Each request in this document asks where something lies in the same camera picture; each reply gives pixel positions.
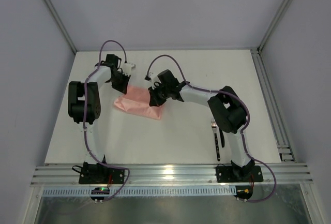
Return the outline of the pink cloth napkin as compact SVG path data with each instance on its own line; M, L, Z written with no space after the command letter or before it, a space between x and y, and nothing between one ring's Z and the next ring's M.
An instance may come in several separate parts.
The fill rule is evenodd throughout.
M117 97L113 105L128 114L161 120L163 107L151 107L149 101L148 89L128 85L127 93Z

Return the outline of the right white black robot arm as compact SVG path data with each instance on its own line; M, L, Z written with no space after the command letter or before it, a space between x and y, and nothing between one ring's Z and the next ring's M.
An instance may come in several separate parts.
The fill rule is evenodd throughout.
M242 182L251 176L255 163L249 157L241 137L249 115L233 88L225 86L218 91L199 88L185 80L179 82L168 69L157 76L147 73L145 80L151 83L148 88L151 107L160 107L168 99L192 102L208 107L220 132L227 134L234 178Z

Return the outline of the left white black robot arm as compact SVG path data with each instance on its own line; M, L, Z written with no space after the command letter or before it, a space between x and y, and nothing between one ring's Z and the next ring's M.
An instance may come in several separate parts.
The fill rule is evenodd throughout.
M78 124L86 148L85 162L102 168L124 171L128 168L107 163L103 145L99 137L98 119L101 116L101 99L99 90L110 84L111 88L126 94L128 83L135 64L122 61L114 54L107 54L100 59L87 78L81 81L71 81L68 85L68 114Z

